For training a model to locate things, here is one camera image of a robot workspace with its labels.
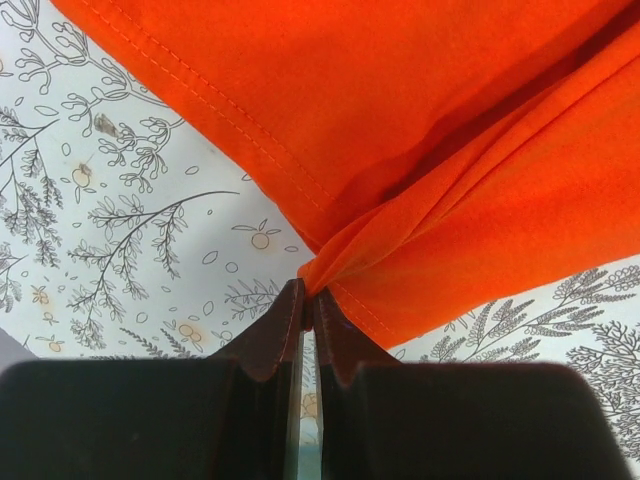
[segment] orange stitching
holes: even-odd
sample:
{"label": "orange stitching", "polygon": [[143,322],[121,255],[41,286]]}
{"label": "orange stitching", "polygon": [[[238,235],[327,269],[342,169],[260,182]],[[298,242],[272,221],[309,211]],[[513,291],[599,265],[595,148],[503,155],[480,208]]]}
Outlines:
{"label": "orange stitching", "polygon": [[365,306],[365,305],[364,305],[360,300],[358,300],[356,297],[354,297],[354,296],[351,294],[351,292],[349,292],[349,290],[347,290],[346,288],[344,288],[342,285],[340,285],[340,284],[339,284],[339,283],[337,283],[337,282],[334,282],[334,285],[336,285],[340,290],[342,290],[344,293],[346,293],[347,295],[349,295],[353,300],[355,300],[355,301],[356,301],[356,303],[357,303],[358,305],[360,305],[360,306],[365,310],[365,312],[367,312],[369,315],[371,315],[371,316],[373,317],[373,319],[374,319],[376,322],[378,322],[378,325],[380,325],[380,326],[381,326],[383,329],[385,329],[387,332],[389,332],[389,333],[393,333],[391,330],[389,330],[389,328],[388,328],[384,323],[382,323],[382,321],[380,321],[380,319],[379,319],[379,318],[378,318],[378,317],[377,317],[377,316],[376,316],[376,315],[375,315],[371,310],[369,310],[369,309],[368,309],[368,308],[367,308],[367,307],[366,307],[366,306]]}
{"label": "orange stitching", "polygon": [[[210,109],[212,109],[214,112],[216,112],[218,115],[220,115],[222,118],[224,118],[233,128],[235,128],[238,132],[240,132],[247,140],[249,140],[255,147],[257,147],[262,153],[264,153],[280,170],[282,170],[285,175],[287,177],[289,177],[289,180],[291,180],[291,182],[293,183],[293,185],[296,187],[296,189],[302,193],[305,198],[307,198],[307,200],[309,200],[318,210],[320,211],[324,211],[320,205],[318,205],[313,198],[311,198],[309,195],[307,195],[307,193],[294,181],[293,177],[291,176],[291,174],[284,168],[282,167],[282,165],[280,165],[280,163],[269,153],[267,152],[258,142],[256,142],[248,133],[246,133],[244,130],[242,130],[242,128],[240,128],[238,125],[236,125],[230,118],[228,118],[224,113],[222,113],[219,109],[217,109],[215,106],[213,106],[211,103],[209,103],[205,98],[203,98],[198,92],[196,92],[195,90],[193,90],[192,88],[189,87],[189,85],[187,85],[182,79],[180,79],[179,77],[177,77],[173,72],[171,72],[169,69],[167,69],[166,67],[164,67],[163,65],[160,65],[160,63],[158,63],[155,59],[153,59],[152,57],[150,57],[144,50],[142,50],[138,45],[136,45],[135,43],[133,43],[133,41],[127,37],[121,30],[119,30],[115,25],[113,25],[109,20],[107,20],[102,13],[97,10],[96,8],[94,8],[90,3],[89,0],[82,0],[82,3],[84,3],[93,13],[95,13],[106,25],[109,26],[109,28],[111,28],[114,32],[116,32],[118,35],[120,35],[127,43],[129,43],[133,48],[135,48],[138,52],[140,52],[140,54],[145,57],[147,60],[149,60],[152,64],[156,65],[158,68],[160,68],[163,72],[169,74],[169,76],[175,80],[177,80],[184,88],[186,88],[190,93],[192,93],[198,100],[200,100],[202,103],[204,103],[207,107],[209,107]],[[178,56],[176,56],[171,50],[169,50],[167,47],[165,47],[164,45],[162,45],[158,40],[156,40],[153,36],[151,36],[150,34],[148,34],[140,25],[138,25],[137,23],[135,23],[135,21],[133,21],[133,19],[127,15],[118,5],[116,5],[113,0],[109,0],[109,3],[120,12],[120,14],[122,16],[124,16],[125,18],[127,18],[127,20],[129,20],[130,23],[132,23],[136,28],[138,28],[138,30],[140,30],[140,32],[142,32],[143,35],[145,35],[149,40],[151,40],[152,42],[154,42],[155,44],[157,44],[159,47],[161,47],[162,49],[164,49],[165,51],[167,51],[172,57],[174,57],[181,65],[183,65],[185,68],[187,68],[192,74],[194,74],[196,76],[196,78],[198,78],[200,81],[202,81],[207,87],[209,87],[210,89],[214,90],[216,93],[218,93],[218,95],[220,95],[223,99],[225,99],[233,108],[235,108],[237,111],[239,111],[240,113],[242,113],[249,121],[251,121],[256,127],[258,127],[260,130],[262,130],[265,134],[267,134],[269,136],[269,138],[271,138],[276,145],[278,145],[280,148],[282,148],[282,150],[298,165],[298,167],[300,167],[300,169],[302,170],[302,172],[309,178],[311,179],[311,181],[316,184],[320,190],[331,200],[334,200],[334,198],[322,187],[322,185],[320,185],[313,177],[311,177],[309,175],[309,173],[302,167],[302,165],[300,165],[295,158],[293,157],[293,155],[284,147],[284,145],[282,145],[280,142],[278,142],[278,140],[276,140],[273,135],[271,135],[264,127],[262,127],[259,123],[257,123],[251,116],[249,116],[244,110],[242,110],[238,105],[236,105],[234,102],[232,102],[228,97],[226,97],[222,92],[220,92],[216,87],[214,87],[213,85],[211,85],[204,77],[202,77],[202,75],[200,75],[198,72],[196,72],[193,68],[191,68],[188,64],[186,64],[183,60],[181,60]]]}

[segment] patterned surface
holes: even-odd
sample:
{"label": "patterned surface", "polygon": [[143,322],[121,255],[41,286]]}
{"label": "patterned surface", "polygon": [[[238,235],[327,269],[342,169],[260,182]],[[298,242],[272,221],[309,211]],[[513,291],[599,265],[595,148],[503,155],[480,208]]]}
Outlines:
{"label": "patterned surface", "polygon": [[[213,353],[310,258],[244,172],[46,1],[0,0],[0,109],[0,327],[37,356]],[[638,265],[492,302],[392,353],[567,363],[640,472]]]}

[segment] orange cloth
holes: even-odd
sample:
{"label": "orange cloth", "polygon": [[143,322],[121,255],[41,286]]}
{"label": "orange cloth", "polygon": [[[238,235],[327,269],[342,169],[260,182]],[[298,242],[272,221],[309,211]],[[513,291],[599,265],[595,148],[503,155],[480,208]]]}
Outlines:
{"label": "orange cloth", "polygon": [[389,347],[640,251],[629,0],[54,0],[244,168]]}

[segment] orange fabric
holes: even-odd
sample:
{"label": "orange fabric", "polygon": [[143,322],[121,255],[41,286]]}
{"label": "orange fabric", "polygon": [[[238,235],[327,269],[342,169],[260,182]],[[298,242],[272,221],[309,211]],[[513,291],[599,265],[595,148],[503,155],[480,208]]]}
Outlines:
{"label": "orange fabric", "polygon": [[629,0],[54,0],[244,168],[379,344],[640,251]]}

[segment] floral tablecloth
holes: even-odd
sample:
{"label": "floral tablecloth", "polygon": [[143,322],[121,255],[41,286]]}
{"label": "floral tablecloth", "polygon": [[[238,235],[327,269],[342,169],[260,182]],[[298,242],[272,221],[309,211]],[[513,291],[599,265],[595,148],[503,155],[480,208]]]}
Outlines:
{"label": "floral tablecloth", "polygon": [[[311,257],[251,178],[46,0],[0,0],[0,216],[0,328],[39,357],[211,354]],[[639,265],[489,303],[392,353],[569,364],[640,473]],[[302,444],[314,390],[308,336]]]}

